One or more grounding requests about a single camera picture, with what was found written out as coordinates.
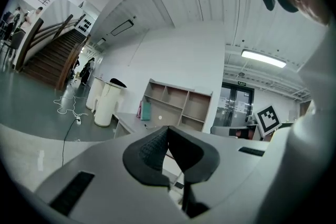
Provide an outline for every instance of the glass door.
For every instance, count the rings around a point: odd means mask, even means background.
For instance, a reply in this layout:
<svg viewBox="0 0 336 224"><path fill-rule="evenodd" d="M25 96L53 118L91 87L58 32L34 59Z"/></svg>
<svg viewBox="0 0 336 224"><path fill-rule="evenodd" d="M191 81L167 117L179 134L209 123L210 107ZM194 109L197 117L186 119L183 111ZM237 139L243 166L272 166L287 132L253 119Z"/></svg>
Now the glass door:
<svg viewBox="0 0 336 224"><path fill-rule="evenodd" d="M253 89L223 83L220 92L214 126L245 126L252 112Z"/></svg>

